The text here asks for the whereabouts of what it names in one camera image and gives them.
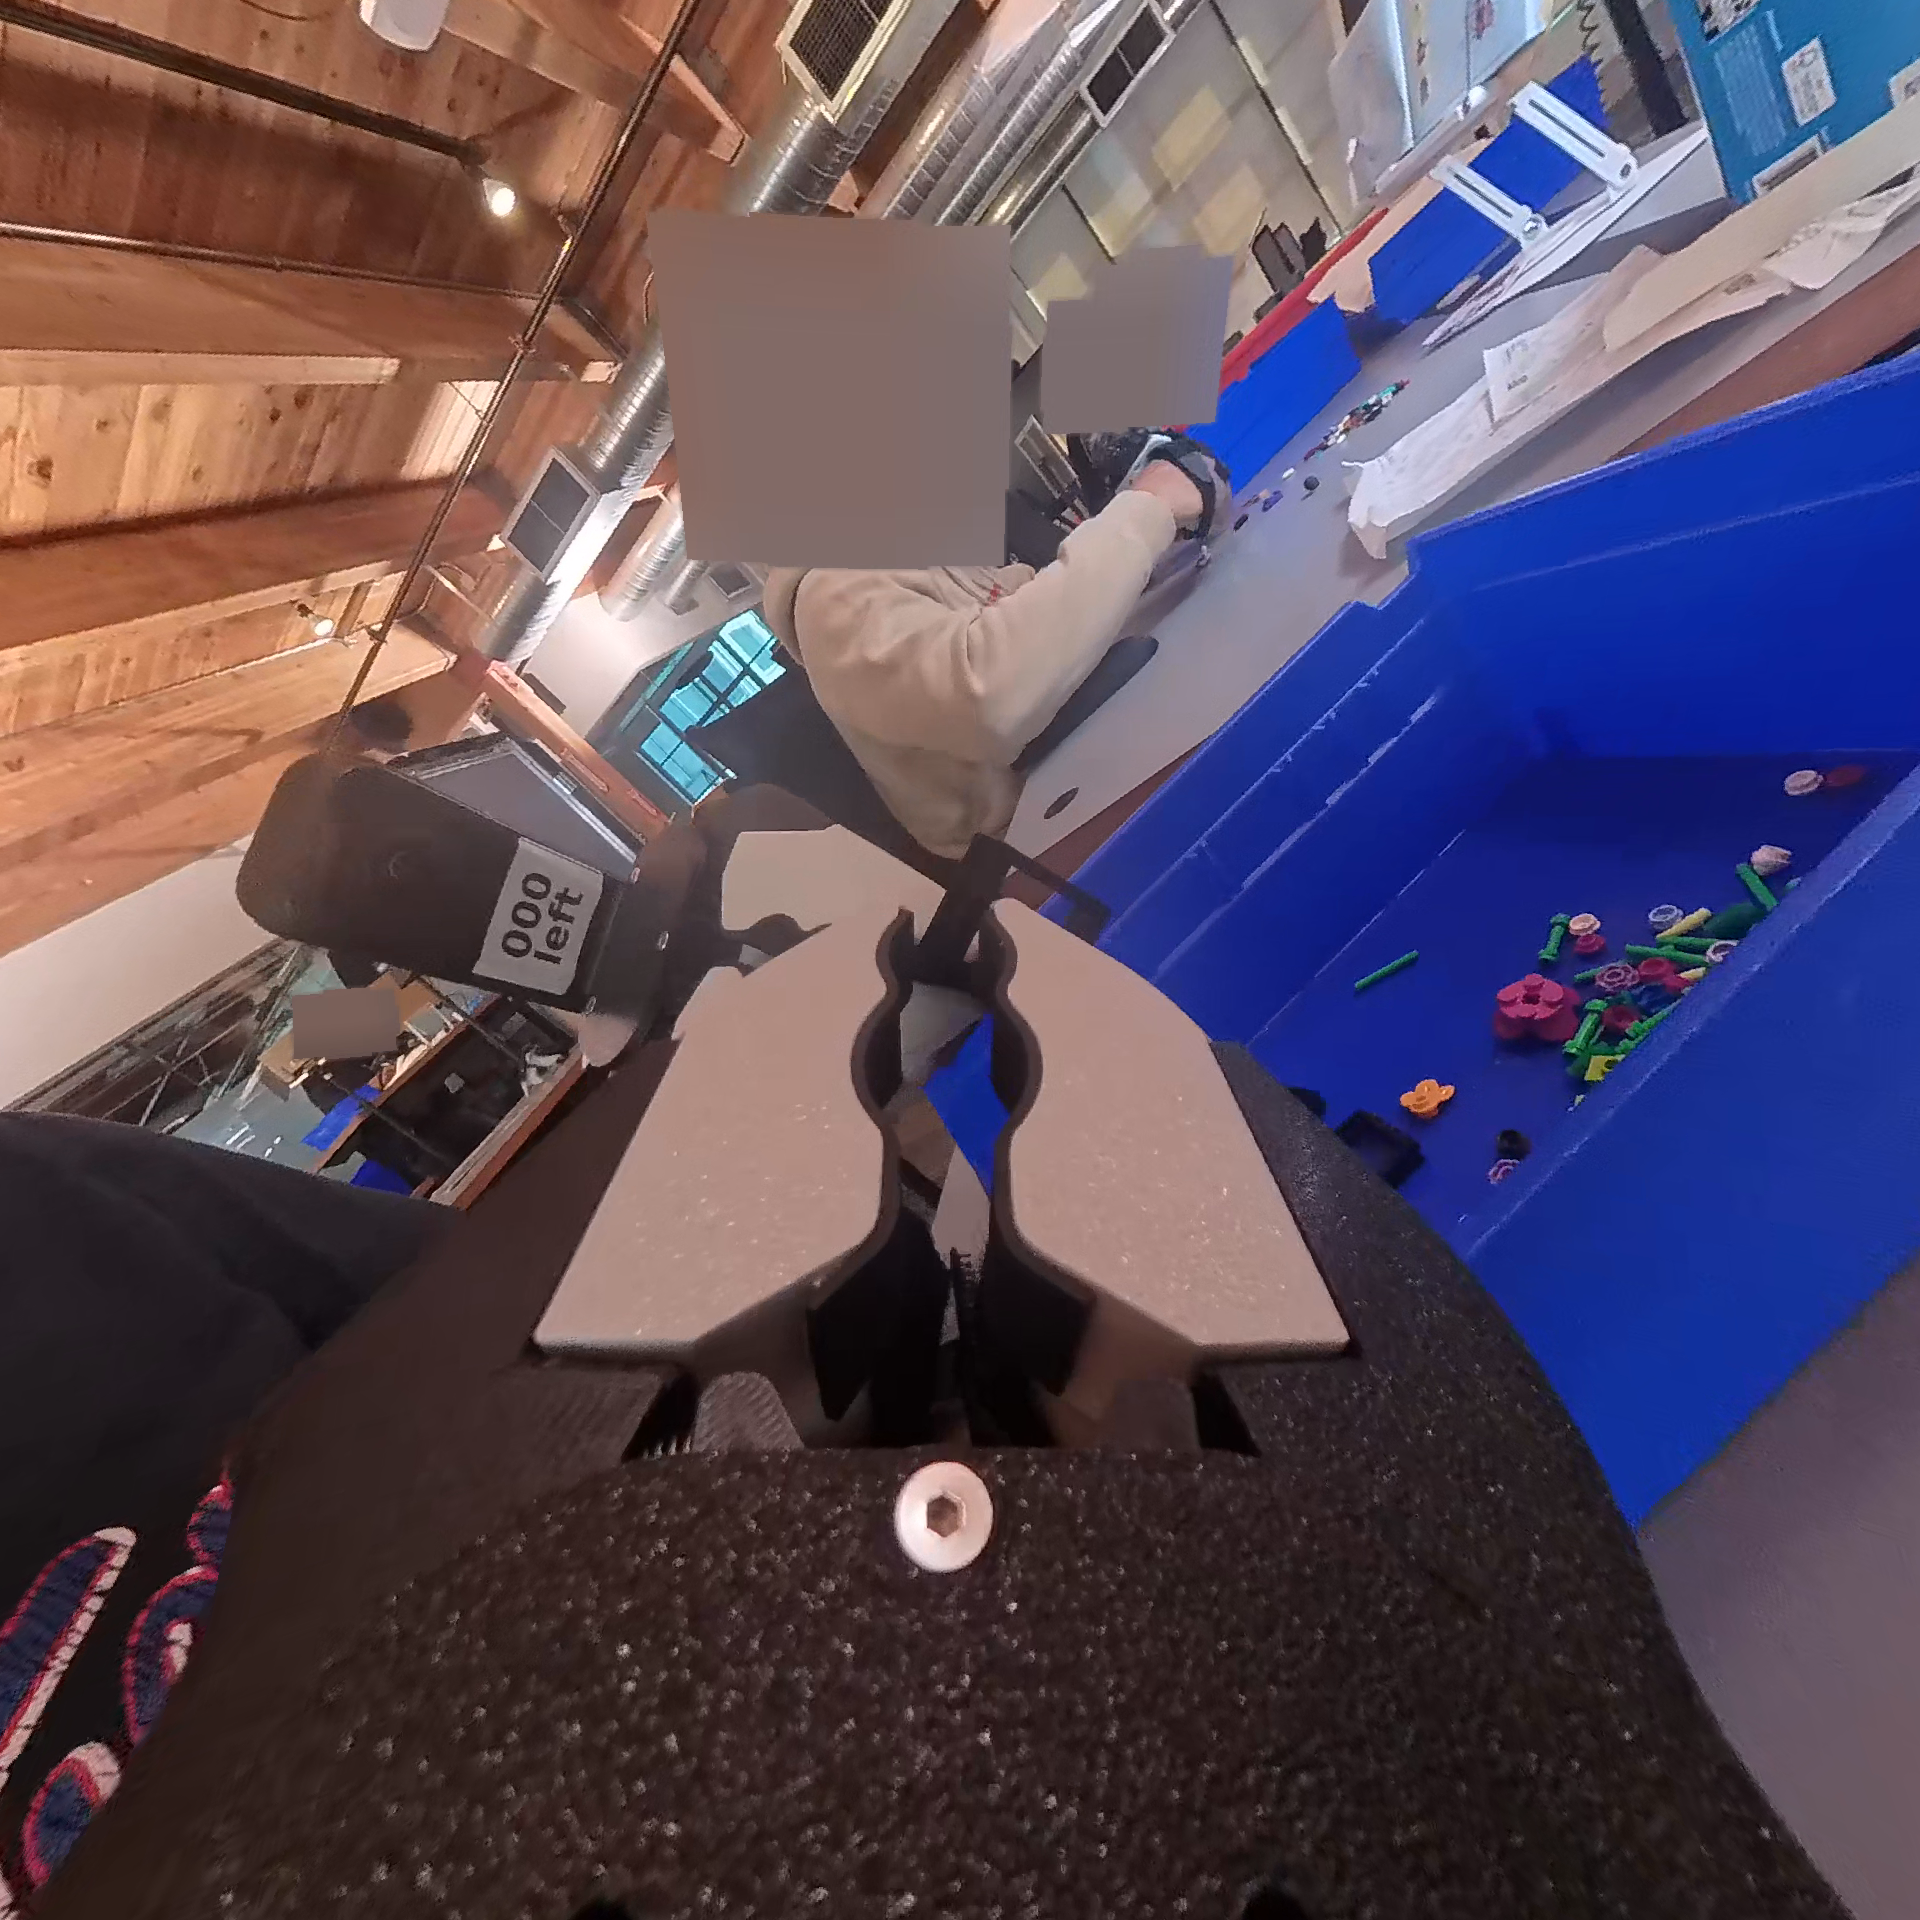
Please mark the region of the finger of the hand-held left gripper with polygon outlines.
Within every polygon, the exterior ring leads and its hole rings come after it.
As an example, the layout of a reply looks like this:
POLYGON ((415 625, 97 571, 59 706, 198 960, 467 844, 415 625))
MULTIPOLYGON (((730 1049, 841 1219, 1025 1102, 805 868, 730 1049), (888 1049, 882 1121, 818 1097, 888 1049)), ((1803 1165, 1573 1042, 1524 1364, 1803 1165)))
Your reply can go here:
POLYGON ((714 968, 686 999, 672 1038, 686 1042, 732 1022, 774 1032, 823 1030, 851 1042, 885 996, 882 941, 882 925, 827 925, 755 971, 714 968))
POLYGON ((853 832, 742 832, 730 851, 730 931, 823 931, 848 917, 911 911, 918 931, 947 895, 930 879, 853 832))

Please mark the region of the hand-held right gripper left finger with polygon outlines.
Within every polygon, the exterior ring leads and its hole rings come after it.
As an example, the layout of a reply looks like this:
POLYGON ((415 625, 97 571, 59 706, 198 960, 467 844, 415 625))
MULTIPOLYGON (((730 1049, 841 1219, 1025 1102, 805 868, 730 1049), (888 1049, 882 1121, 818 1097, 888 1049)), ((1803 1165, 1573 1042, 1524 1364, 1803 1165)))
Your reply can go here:
POLYGON ((928 1411, 947 1269, 885 1121, 918 925, 839 925, 885 928, 876 1015, 851 1042, 732 1022, 672 1042, 534 1325, 542 1358, 756 1372, 790 1411, 928 1411))

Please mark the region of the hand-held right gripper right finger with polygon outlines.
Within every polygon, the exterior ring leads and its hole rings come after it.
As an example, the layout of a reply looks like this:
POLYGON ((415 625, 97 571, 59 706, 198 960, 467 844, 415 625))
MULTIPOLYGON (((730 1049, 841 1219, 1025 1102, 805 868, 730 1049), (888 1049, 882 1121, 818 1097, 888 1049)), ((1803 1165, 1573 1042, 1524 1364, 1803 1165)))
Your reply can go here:
POLYGON ((1021 903, 977 931, 995 1150, 977 1317, 1043 1411, 1346 1354, 1350 1325, 1213 1042, 1021 903))

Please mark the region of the pile of small toy bricks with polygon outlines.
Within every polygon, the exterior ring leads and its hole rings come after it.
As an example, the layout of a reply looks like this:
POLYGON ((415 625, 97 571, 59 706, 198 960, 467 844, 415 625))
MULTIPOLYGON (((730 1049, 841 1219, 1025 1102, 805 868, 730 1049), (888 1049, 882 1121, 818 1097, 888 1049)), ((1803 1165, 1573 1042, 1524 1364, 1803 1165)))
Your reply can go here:
POLYGON ((1600 1057, 1721 968, 1867 819, 1913 756, 1530 760, 1403 888, 1332 999, 1328 1110, 1374 1110, 1440 1133, 1474 1165, 1502 1133, 1539 1143, 1597 1092, 1600 1057))

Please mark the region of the thin black toy brick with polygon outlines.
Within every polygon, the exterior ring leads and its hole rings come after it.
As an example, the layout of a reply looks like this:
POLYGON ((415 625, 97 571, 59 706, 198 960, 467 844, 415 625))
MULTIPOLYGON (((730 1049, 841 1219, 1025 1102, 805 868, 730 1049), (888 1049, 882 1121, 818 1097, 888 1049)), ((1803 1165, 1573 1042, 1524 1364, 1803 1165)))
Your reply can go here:
POLYGON ((1355 1110, 1332 1133, 1384 1184, 1402 1191, 1424 1165, 1429 1154, 1414 1133, 1390 1118, 1355 1110))

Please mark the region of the person's dark clothing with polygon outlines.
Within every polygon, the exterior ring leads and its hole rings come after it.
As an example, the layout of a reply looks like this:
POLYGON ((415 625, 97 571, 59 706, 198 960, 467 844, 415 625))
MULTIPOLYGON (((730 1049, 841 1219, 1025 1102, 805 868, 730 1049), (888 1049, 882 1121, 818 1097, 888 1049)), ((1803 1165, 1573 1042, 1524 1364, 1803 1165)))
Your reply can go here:
POLYGON ((2 1116, 2 1913, 208 1635, 258 1406, 443 1208, 131 1123, 2 1116))

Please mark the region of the small blue plastic bin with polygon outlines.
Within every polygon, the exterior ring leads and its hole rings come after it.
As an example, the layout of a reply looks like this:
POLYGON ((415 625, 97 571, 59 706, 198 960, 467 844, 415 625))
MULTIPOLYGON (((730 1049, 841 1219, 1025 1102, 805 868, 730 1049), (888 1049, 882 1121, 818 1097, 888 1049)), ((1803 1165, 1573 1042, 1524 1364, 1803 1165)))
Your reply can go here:
POLYGON ((1518 242, 1450 187, 1402 228, 1374 216, 1226 360, 1217 409, 1198 441, 1246 485, 1357 373, 1360 340, 1418 322, 1516 254, 1518 242))

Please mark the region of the white paper sheet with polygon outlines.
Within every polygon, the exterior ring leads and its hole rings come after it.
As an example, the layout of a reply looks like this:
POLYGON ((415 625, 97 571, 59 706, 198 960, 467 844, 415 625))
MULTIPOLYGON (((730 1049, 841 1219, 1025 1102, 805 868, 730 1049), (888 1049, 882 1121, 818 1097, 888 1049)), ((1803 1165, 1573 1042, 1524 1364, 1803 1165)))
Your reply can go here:
POLYGON ((1752 203, 1682 252, 1632 248, 1550 322, 1486 348, 1474 385, 1355 469, 1352 539, 1381 560, 1629 368, 1691 331, 1829 287, 1913 203, 1909 165, 1854 202, 1820 196, 1787 212, 1752 203))

